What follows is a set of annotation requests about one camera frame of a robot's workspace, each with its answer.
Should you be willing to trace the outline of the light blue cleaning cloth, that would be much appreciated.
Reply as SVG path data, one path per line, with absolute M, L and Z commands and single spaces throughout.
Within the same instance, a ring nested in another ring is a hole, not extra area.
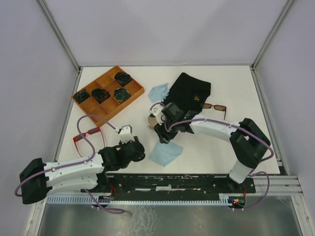
M 169 142 L 168 144 L 162 144 L 157 142 L 149 155 L 149 160 L 156 164 L 166 167 L 173 162 L 183 152 L 183 147 Z

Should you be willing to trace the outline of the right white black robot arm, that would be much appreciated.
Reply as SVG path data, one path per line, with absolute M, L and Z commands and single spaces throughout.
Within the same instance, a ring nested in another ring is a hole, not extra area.
M 244 180 L 272 150 L 267 136 L 250 118 L 241 122 L 212 119 L 197 111 L 184 112 L 173 102 L 156 103 L 149 113 L 149 123 L 162 144 L 169 143 L 178 132 L 208 135 L 230 143 L 237 158 L 225 181 L 231 192 L 243 188 Z

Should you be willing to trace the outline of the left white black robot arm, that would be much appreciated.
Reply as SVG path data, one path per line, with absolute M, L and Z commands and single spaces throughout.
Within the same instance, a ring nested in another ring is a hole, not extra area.
M 109 186 L 106 172 L 126 168 L 130 162 L 145 158 L 144 146 L 137 137 L 125 144 L 105 147 L 90 159 L 66 162 L 32 160 L 20 173 L 19 197 L 25 205 L 37 203 L 48 195 L 76 190 L 105 191 Z

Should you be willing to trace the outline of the marble pattern glasses case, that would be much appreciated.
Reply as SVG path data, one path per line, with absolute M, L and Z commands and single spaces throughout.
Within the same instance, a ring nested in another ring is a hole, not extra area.
M 157 124 L 158 124 L 157 118 L 153 116 L 152 114 L 150 114 L 148 116 L 148 127 L 150 129 L 153 129 Z

